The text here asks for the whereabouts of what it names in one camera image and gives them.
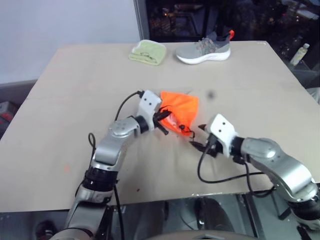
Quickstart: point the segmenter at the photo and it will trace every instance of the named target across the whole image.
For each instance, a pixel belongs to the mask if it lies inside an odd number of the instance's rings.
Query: folded towel
[[[166,47],[161,43],[151,40],[141,40],[132,49],[129,59],[154,66],[159,65],[166,55]]]

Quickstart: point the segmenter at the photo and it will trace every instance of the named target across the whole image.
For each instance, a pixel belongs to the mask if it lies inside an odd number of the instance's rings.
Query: white wall
[[[0,0],[0,84],[37,79],[66,44],[139,40],[133,0]]]

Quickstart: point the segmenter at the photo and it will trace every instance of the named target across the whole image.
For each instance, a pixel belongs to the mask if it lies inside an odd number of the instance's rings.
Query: shoelace
[[[196,49],[201,50],[202,54],[214,53],[217,49],[216,44],[208,37],[204,37],[196,44]]]

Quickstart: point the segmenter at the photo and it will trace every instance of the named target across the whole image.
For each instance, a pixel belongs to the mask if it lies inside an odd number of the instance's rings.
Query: gray sneaker
[[[177,58],[186,64],[199,64],[206,60],[223,61],[230,53],[230,35],[218,41],[216,32],[210,33],[201,41],[175,50]]]

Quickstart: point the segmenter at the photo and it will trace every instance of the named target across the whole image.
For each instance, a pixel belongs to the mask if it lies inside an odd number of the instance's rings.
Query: wooden table
[[[0,141],[0,212],[68,209],[89,165],[88,133],[107,133],[122,100],[136,90],[199,97],[193,129],[217,113],[242,137],[275,140],[320,182],[320,108],[264,41],[231,43],[226,61],[187,65],[167,43],[160,66],[128,59],[132,44],[70,45],[57,51]],[[135,114],[132,98],[120,117]],[[159,130],[129,148],[118,175],[122,204],[248,191],[245,179],[204,184],[197,178],[201,153],[187,138]],[[206,157],[201,173],[218,180],[243,174],[242,165]],[[256,190],[271,186],[252,176]]]

